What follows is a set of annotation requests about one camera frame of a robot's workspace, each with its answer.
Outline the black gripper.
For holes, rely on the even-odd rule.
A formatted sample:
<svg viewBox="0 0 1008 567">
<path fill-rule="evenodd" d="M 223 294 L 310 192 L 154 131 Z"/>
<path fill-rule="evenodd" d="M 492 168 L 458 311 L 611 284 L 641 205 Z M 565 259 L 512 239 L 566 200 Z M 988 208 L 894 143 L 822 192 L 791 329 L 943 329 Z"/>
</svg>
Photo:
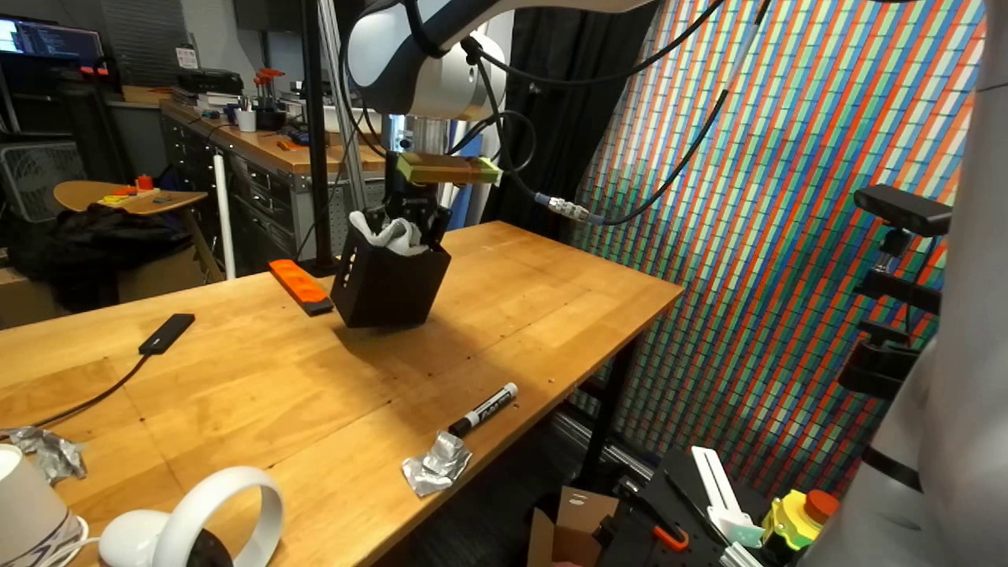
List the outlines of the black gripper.
<svg viewBox="0 0 1008 567">
<path fill-rule="evenodd" d="M 419 225 L 425 244 L 439 244 L 449 228 L 449 211 L 435 200 L 433 185 L 392 183 L 385 190 L 385 213 Z"/>
</svg>

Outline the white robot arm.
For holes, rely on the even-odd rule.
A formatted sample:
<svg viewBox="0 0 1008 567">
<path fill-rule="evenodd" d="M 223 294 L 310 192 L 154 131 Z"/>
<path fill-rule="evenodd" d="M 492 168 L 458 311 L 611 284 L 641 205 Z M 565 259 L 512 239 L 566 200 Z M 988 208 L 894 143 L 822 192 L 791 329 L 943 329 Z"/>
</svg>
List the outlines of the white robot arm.
<svg viewBox="0 0 1008 567">
<path fill-rule="evenodd" d="M 378 114 L 476 120 L 514 111 L 512 158 L 533 155 L 487 200 L 487 220 L 543 237 L 572 228 L 533 190 L 572 197 L 618 96 L 641 73 L 662 0 L 378 0 L 343 31 L 351 85 Z"/>
</svg>

